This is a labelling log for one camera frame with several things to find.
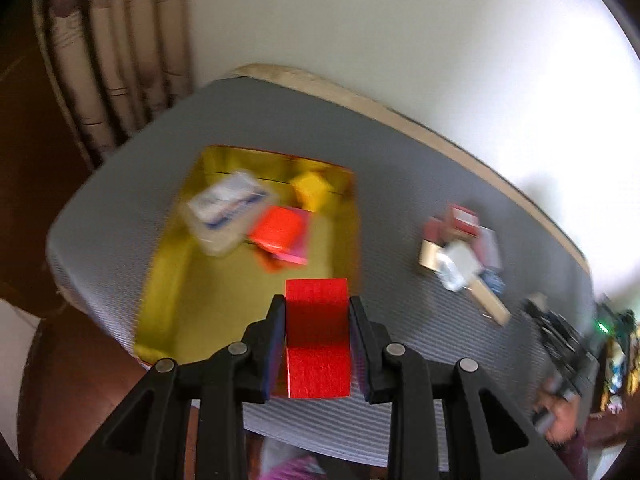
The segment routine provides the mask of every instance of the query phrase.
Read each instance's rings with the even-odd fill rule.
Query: beige block
[[[506,325],[511,319],[511,312],[507,310],[500,299],[489,290],[480,278],[469,283],[468,288],[475,300],[494,318],[499,325]]]
[[[420,264],[429,270],[438,270],[440,263],[438,261],[438,252],[440,246],[427,240],[422,241],[422,248],[420,249]]]

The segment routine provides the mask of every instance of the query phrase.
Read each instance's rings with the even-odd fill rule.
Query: brown floor
[[[44,316],[60,304],[46,234],[89,171],[50,87],[30,0],[0,23],[0,124],[0,297]]]
[[[44,323],[25,373],[18,446],[38,478],[56,480],[144,369],[72,307]]]

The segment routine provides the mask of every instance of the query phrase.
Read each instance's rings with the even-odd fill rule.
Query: yellow box
[[[291,181],[296,197],[307,211],[320,211],[334,188],[315,171],[307,171]]]

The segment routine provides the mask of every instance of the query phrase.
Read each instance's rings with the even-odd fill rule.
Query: plastic container
[[[180,205],[180,212],[202,250],[223,256],[235,248],[265,210],[278,202],[276,194],[247,171],[236,171]]]

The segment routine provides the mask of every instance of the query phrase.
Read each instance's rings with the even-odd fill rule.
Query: gray table
[[[548,229],[443,154],[359,113],[281,86],[241,77],[215,81],[131,139],[64,208],[47,257],[66,296],[132,351],[145,273],[173,196],[208,144],[295,153],[353,170],[361,215],[362,293],[372,320],[425,357],[475,358],[523,410],[546,357],[518,311],[533,291],[578,326],[591,315],[587,272]],[[465,294],[415,272],[421,227],[447,202],[479,212],[498,235],[513,319],[483,318]],[[354,394],[341,400],[247,405],[245,426],[306,449],[385,465],[390,410]],[[441,467],[447,468],[438,410]]]

